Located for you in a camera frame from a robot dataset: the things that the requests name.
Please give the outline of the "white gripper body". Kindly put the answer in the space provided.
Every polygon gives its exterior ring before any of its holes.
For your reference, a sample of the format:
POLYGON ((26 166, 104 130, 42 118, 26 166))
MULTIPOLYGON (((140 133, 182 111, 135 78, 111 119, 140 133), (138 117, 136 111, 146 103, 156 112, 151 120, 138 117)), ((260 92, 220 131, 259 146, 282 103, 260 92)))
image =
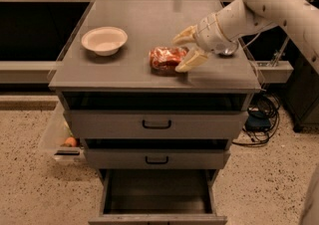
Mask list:
POLYGON ((224 36, 215 13, 202 18, 196 25, 196 44, 207 52, 220 54, 231 42, 224 36))

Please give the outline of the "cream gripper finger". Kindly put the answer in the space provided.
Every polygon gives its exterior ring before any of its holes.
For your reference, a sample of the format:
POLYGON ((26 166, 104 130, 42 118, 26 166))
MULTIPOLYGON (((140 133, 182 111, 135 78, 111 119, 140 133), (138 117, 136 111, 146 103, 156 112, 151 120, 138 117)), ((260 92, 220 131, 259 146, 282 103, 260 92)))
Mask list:
POLYGON ((196 33, 195 26, 189 26, 177 34, 172 42, 177 46, 182 46, 189 43, 195 43, 194 34, 196 33))
POLYGON ((186 73, 208 60, 209 52, 202 48, 192 47, 181 62, 175 67, 178 73, 186 73))

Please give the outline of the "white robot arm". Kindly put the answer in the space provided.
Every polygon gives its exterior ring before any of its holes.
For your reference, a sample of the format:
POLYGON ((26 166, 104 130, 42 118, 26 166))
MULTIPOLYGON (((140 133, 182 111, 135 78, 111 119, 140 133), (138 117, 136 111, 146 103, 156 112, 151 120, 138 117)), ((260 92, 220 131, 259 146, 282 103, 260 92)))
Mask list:
POLYGON ((280 27, 308 59, 319 59, 319 9, 306 0, 234 0, 173 38, 194 43, 175 70, 185 73, 205 63, 208 55, 233 54, 236 40, 280 27))

